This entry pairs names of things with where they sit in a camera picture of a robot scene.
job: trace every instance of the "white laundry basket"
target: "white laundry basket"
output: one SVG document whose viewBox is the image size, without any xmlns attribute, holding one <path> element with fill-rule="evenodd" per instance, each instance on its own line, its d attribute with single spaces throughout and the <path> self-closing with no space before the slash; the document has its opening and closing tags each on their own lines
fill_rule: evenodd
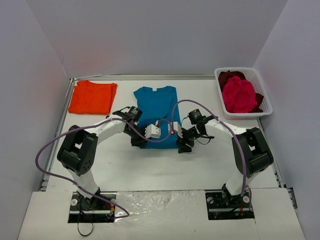
<svg viewBox="0 0 320 240">
<path fill-rule="evenodd" d="M 239 71 L 244 74 L 245 78 L 252 83 L 254 90 L 257 94 L 261 94 L 264 96 L 262 104 L 260 105 L 260 109 L 263 110 L 263 112 L 255 112 L 255 113 L 232 113 L 228 112 L 222 97 L 218 77 L 221 72 L 227 72 L 227 71 Z M 269 97 L 267 95 L 267 92 L 262 84 L 261 77 L 254 68 L 251 67 L 220 67 L 214 70 L 215 79 L 217 81 L 217 87 L 218 92 L 223 108 L 223 115 L 225 119 L 257 119 L 264 115 L 270 115 L 273 111 Z"/>
</svg>

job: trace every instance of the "white tabletop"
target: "white tabletop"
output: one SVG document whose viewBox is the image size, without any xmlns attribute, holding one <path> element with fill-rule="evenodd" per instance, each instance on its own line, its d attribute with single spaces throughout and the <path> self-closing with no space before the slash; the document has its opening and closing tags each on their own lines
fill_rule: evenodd
<svg viewBox="0 0 320 240">
<path fill-rule="evenodd" d="M 81 240 L 68 223 L 72 193 L 34 192 L 19 240 Z M 95 223 L 88 240 L 304 240 L 285 188 L 253 189 L 255 219 L 208 220 L 203 190 L 118 192 L 117 203 L 130 212 L 114 223 Z M 116 208 L 116 215 L 123 214 Z M 92 226 L 82 223 L 83 234 Z"/>
<path fill-rule="evenodd" d="M 217 81 L 212 80 L 117 80 L 97 83 L 117 83 L 117 93 L 112 111 L 126 106 L 136 106 L 133 92 L 140 87 L 176 87 L 178 100 L 191 99 L 205 105 L 223 119 L 222 106 L 217 90 Z M 201 107 L 183 102 L 179 106 L 180 118 L 194 109 L 203 115 L 208 113 Z M 63 132 L 70 126 L 87 126 L 100 122 L 104 115 L 80 115 L 67 113 Z M 245 128 L 258 127 L 255 119 L 226 120 Z M 188 120 L 183 127 L 190 127 Z M 51 171 L 71 177 L 61 163 L 53 162 Z M 139 149 L 131 147 L 130 137 L 117 134 L 102 142 L 95 155 L 92 172 L 102 191 L 169 191 L 220 189 L 236 169 L 233 149 L 227 143 L 213 139 L 208 145 L 195 142 L 192 153 L 178 154 L 177 149 Z M 277 188 L 274 171 L 270 166 L 259 174 L 252 188 Z M 47 191 L 75 191 L 76 187 L 65 180 L 50 177 Z"/>
</svg>

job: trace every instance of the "orange fabric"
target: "orange fabric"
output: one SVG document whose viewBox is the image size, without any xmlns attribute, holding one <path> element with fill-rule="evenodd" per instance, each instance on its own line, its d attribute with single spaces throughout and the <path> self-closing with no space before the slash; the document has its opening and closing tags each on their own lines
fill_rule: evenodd
<svg viewBox="0 0 320 240">
<path fill-rule="evenodd" d="M 116 96 L 117 86 L 116 83 L 94 83 L 88 80 L 77 82 L 68 109 L 69 113 L 109 114 Z"/>
</svg>

